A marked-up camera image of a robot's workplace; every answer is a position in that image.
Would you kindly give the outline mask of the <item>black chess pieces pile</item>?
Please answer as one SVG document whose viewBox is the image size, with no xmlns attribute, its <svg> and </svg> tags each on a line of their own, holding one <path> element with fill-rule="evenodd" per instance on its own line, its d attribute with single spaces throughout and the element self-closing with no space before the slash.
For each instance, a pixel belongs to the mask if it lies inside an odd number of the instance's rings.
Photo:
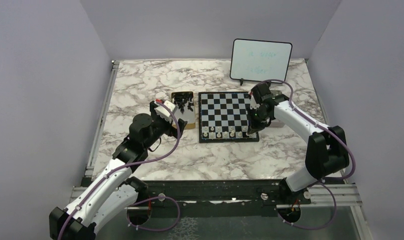
<svg viewBox="0 0 404 240">
<path fill-rule="evenodd" d="M 193 92 L 176 92 L 172 96 L 173 103 L 178 107 L 181 113 L 186 110 L 194 111 Z"/>
</svg>

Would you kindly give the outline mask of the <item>yellow tin tray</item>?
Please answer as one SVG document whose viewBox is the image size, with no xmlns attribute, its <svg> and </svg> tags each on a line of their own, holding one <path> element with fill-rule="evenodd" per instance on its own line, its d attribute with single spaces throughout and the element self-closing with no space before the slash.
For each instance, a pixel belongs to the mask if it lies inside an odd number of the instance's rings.
<svg viewBox="0 0 404 240">
<path fill-rule="evenodd" d="M 175 116 L 178 119 L 182 119 L 184 121 L 187 121 L 187 125 L 185 127 L 186 130 L 194 129 L 196 127 L 196 110 L 195 110 L 195 106 L 194 106 L 194 111 L 186 110 L 183 114 L 178 109 L 177 112 L 175 113 Z"/>
</svg>

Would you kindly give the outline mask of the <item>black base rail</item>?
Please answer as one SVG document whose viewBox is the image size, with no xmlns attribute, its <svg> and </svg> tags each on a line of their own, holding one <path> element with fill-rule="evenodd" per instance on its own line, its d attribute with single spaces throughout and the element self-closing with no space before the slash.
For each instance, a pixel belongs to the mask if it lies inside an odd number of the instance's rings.
<svg viewBox="0 0 404 240">
<path fill-rule="evenodd" d="M 296 222 L 304 208 L 358 207 L 354 184 L 315 185 L 285 196 L 278 180 L 127 179 L 96 212 L 95 218 L 126 211 L 132 219 L 278 217 Z"/>
</svg>

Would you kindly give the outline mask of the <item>lilac tin tray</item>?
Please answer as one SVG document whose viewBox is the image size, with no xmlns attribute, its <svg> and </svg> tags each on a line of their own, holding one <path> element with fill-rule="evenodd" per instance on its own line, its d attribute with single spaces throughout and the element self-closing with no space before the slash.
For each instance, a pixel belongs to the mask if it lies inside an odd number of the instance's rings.
<svg viewBox="0 0 404 240">
<path fill-rule="evenodd" d="M 273 120 L 273 121 L 271 121 L 271 123 L 269 125 L 269 127 L 271 127 L 271 128 L 282 128 L 284 126 L 285 126 L 285 124 L 279 120 L 278 121 Z"/>
</svg>

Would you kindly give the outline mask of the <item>black white chessboard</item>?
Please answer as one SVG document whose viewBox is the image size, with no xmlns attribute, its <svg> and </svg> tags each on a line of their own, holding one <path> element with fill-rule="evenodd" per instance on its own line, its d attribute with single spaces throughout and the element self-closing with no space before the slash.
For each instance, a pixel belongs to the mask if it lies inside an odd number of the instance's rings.
<svg viewBox="0 0 404 240">
<path fill-rule="evenodd" d="M 201 144 L 258 142 L 258 133 L 255 133 L 255 138 L 251 138 L 247 131 L 242 131 L 243 126 L 248 127 L 249 106 L 250 97 L 245 91 L 200 92 L 198 94 L 199 142 Z M 234 127 L 234 137 L 230 137 L 230 126 Z M 216 127 L 221 127 L 222 131 L 216 131 Z M 209 138 L 211 132 L 215 133 L 215 138 Z M 229 137 L 217 138 L 217 133 L 222 135 L 223 132 L 228 132 Z M 238 137 L 237 132 L 242 132 L 242 137 Z M 208 137 L 203 137 L 203 133 L 208 133 Z"/>
</svg>

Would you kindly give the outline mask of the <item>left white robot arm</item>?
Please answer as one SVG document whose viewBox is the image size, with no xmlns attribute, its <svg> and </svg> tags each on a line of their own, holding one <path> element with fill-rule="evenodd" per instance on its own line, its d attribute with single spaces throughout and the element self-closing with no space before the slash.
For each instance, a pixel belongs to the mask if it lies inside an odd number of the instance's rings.
<svg viewBox="0 0 404 240">
<path fill-rule="evenodd" d="M 178 144 L 186 121 L 175 116 L 177 106 L 168 100 L 150 103 L 150 114 L 136 115 L 129 133 L 116 148 L 102 173 L 74 201 L 56 207 L 49 215 L 53 240 L 93 240 L 98 232 L 126 207 L 147 199 L 147 185 L 132 173 L 149 163 L 150 147 L 163 135 Z"/>
</svg>

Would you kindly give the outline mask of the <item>small whiteboard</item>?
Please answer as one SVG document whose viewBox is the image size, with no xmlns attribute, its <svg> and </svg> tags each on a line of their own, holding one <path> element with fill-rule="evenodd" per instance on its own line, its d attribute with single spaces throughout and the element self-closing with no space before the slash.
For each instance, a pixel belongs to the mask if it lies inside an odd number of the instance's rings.
<svg viewBox="0 0 404 240">
<path fill-rule="evenodd" d="M 233 41 L 229 76 L 238 81 L 285 81 L 292 49 L 290 42 L 237 38 Z"/>
</svg>

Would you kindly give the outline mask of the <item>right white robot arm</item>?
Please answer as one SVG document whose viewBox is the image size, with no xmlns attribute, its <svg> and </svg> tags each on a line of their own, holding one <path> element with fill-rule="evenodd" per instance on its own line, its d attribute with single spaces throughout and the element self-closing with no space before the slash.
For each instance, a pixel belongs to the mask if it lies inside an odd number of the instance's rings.
<svg viewBox="0 0 404 240">
<path fill-rule="evenodd" d="M 305 165 L 279 183 L 278 197 L 289 204 L 301 190 L 348 167 L 350 155 L 341 127 L 317 121 L 298 108 L 290 96 L 273 94 L 270 86 L 270 81 L 264 81 L 249 91 L 247 133 L 257 133 L 279 120 L 307 143 Z"/>
</svg>

